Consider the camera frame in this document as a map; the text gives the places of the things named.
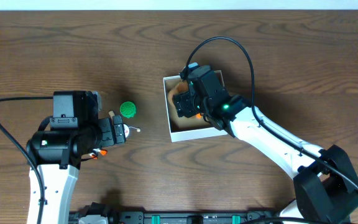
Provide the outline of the brown plush toy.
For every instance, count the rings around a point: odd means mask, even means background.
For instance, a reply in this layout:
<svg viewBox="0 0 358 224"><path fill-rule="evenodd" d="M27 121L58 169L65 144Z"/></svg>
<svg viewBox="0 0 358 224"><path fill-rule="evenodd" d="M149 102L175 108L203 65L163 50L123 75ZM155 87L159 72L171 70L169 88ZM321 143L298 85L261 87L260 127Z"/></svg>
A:
<svg viewBox="0 0 358 224"><path fill-rule="evenodd" d="M169 92L168 92L168 95L167 95L167 100L168 100L168 109L169 109L169 118L174 120L174 121L178 121L178 120L181 120L181 119L186 119L185 116L182 116L182 117L179 117L177 115L177 111L176 111L176 108L175 108L175 105L173 103L173 96L174 95L178 95L180 93L184 93L188 91L188 84L186 81L183 81L183 82L179 82L177 83Z"/></svg>

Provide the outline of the green round toy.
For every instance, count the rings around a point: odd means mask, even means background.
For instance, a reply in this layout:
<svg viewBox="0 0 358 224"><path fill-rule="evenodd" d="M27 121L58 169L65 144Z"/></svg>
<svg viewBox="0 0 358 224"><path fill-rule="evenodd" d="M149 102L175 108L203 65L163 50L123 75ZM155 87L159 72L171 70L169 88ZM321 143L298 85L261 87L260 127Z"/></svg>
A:
<svg viewBox="0 0 358 224"><path fill-rule="evenodd" d="M131 101L123 102L120 105L119 111L125 118L133 118L137 113L136 105Z"/></svg>

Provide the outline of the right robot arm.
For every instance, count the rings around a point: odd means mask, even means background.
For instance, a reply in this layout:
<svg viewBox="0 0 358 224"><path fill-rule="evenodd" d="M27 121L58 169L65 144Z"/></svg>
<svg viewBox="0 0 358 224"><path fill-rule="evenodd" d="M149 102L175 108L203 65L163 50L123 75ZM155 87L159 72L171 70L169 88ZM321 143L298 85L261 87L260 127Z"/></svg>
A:
<svg viewBox="0 0 358 224"><path fill-rule="evenodd" d="M341 223L358 207L358 176L343 149L323 149L283 129L242 96L231 96L209 65L193 63L180 78L186 88L171 97L179 117L201 115L254 146L292 179L295 199L279 213L280 221Z"/></svg>

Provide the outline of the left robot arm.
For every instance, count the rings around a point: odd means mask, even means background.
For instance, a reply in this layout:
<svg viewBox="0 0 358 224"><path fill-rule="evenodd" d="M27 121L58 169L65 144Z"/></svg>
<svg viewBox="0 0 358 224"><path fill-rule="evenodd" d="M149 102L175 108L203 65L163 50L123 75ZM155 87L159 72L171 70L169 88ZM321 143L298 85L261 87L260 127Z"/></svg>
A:
<svg viewBox="0 0 358 224"><path fill-rule="evenodd" d="M28 223L68 223L71 197L85 155L124 144L122 117L99 118L96 91L56 91L53 115L42 121L27 141L35 166L29 172Z"/></svg>

